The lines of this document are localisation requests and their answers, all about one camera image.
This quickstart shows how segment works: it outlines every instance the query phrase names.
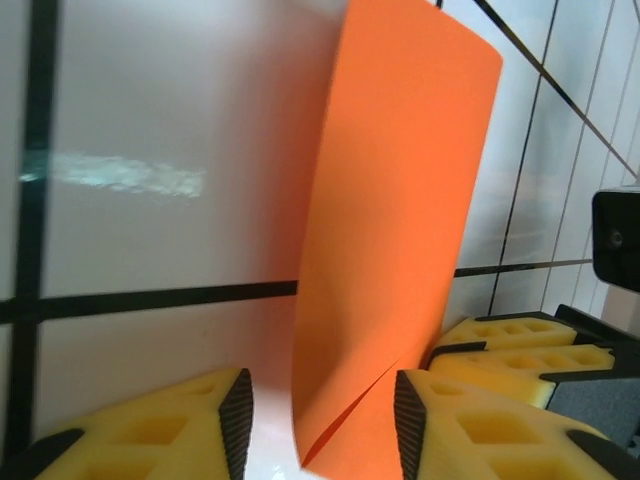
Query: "orange paper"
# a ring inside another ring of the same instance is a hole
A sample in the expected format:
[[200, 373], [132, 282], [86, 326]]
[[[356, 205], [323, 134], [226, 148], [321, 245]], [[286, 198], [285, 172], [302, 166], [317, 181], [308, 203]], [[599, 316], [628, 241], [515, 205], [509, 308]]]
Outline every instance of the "orange paper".
[[305, 468], [402, 478], [395, 372], [440, 332], [501, 67], [425, 0], [351, 0], [298, 288]]

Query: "yellow sponge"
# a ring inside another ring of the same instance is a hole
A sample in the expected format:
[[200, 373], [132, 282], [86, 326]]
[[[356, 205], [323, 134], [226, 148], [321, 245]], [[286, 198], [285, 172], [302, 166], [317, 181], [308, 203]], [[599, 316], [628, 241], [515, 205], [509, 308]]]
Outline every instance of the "yellow sponge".
[[615, 358], [595, 345], [525, 348], [438, 355], [429, 371], [545, 408], [556, 384], [540, 375], [611, 370]]
[[37, 479], [241, 479], [252, 417], [249, 371], [221, 370], [71, 422], [84, 434]]
[[572, 345], [577, 332], [541, 314], [522, 314], [481, 321], [467, 318], [445, 333], [436, 347], [486, 342], [487, 350]]
[[405, 480], [640, 478], [591, 427], [424, 370], [398, 372], [394, 410]]

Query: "yellow foam block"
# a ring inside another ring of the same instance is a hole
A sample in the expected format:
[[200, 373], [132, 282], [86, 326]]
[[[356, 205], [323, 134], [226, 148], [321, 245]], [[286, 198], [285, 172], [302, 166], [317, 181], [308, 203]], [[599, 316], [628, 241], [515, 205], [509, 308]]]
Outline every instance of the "yellow foam block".
[[252, 416], [249, 371], [220, 370], [65, 425], [85, 433], [37, 478], [241, 479]]
[[556, 384], [540, 379], [540, 375], [610, 370], [614, 360], [608, 349], [570, 345], [445, 353], [432, 360], [429, 371], [545, 408]]
[[424, 370], [398, 372], [394, 408], [405, 480], [615, 478], [567, 435], [591, 427]]
[[436, 346], [486, 342], [487, 350], [571, 345], [576, 331], [552, 320], [531, 316], [477, 321], [467, 318], [438, 341]]

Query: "orange sheet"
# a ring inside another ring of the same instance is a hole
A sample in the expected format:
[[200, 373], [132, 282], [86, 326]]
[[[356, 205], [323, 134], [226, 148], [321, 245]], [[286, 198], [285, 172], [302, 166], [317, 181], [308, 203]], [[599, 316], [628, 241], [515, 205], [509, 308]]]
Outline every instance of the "orange sheet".
[[303, 466], [402, 478], [395, 371], [440, 332], [500, 73], [425, 0], [351, 0], [303, 252], [293, 414]]

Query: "yellow foam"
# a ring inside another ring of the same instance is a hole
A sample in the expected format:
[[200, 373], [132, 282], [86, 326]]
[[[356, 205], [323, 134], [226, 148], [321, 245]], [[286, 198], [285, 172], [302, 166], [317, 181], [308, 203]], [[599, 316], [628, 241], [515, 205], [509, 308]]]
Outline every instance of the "yellow foam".
[[429, 370], [544, 408], [555, 388], [545, 373], [610, 370], [614, 357], [594, 345], [442, 354]]
[[[85, 434], [38, 480], [229, 479], [219, 409], [241, 372], [220, 370], [65, 425]], [[243, 401], [246, 415], [252, 401]]]
[[[413, 391], [400, 387], [403, 373]], [[407, 480], [613, 478], [565, 435], [583, 430], [604, 437], [587, 425], [424, 370], [400, 372], [396, 385]], [[422, 438], [415, 430], [416, 394], [426, 409]]]
[[485, 320], [467, 318], [444, 334], [437, 346], [487, 342], [487, 350], [571, 345], [576, 331], [551, 320], [534, 317]]

